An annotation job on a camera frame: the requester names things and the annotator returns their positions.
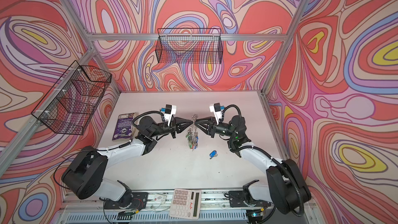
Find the blue keychain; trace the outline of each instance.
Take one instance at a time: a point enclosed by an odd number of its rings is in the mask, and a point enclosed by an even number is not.
[[[210,153],[210,159],[212,159],[213,157],[216,157],[216,156],[217,156],[217,151],[212,151]]]

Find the bunch of keychains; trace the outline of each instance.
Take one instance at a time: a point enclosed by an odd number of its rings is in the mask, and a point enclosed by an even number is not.
[[[189,148],[192,150],[196,149],[196,147],[198,146],[198,140],[199,140],[198,132],[196,131],[196,125],[194,125],[197,117],[198,116],[196,114],[194,114],[192,116],[191,120],[192,120],[193,124],[189,127],[189,129],[187,131],[187,135],[185,136],[188,139]]]

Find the black mounting plate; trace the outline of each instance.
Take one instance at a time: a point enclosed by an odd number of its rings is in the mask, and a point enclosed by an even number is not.
[[[236,208],[236,207],[248,207],[244,202],[244,194],[243,191],[228,191],[229,194],[229,205],[232,208]],[[258,201],[256,203],[256,205],[254,205],[253,207],[266,207],[268,206],[268,202],[266,201]]]
[[[147,206],[148,192],[131,192],[131,205],[128,209],[143,209]],[[121,209],[115,205],[115,202],[109,199],[105,200],[104,209]]]

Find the calculator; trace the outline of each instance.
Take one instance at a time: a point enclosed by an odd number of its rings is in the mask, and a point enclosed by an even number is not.
[[[175,189],[169,216],[197,220],[201,202],[200,190]]]

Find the black wire basket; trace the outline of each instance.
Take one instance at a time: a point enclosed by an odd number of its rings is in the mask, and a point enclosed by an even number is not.
[[[221,64],[219,28],[159,28],[158,35],[158,63]]]
[[[79,65],[45,110],[38,117],[33,114],[40,101],[32,115],[54,133],[83,135],[111,79],[102,69]]]

